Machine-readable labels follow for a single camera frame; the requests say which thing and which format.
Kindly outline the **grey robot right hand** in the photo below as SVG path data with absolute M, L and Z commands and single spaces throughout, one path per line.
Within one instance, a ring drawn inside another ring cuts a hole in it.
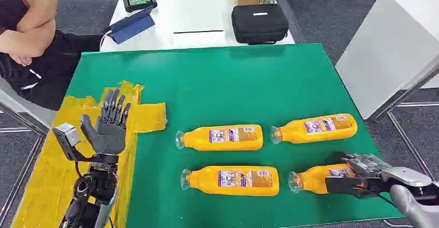
M 373 154 L 340 153 L 340 160 L 347 164 L 347 178 L 379 178 L 392 166 Z

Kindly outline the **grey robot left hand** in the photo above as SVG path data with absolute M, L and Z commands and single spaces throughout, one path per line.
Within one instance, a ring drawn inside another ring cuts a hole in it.
M 124 104 L 120 89 L 110 89 L 104 97 L 95 126 L 88 115 L 80 117 L 80 129 L 97 154 L 118 155 L 125 149 L 128 112 L 131 103 Z

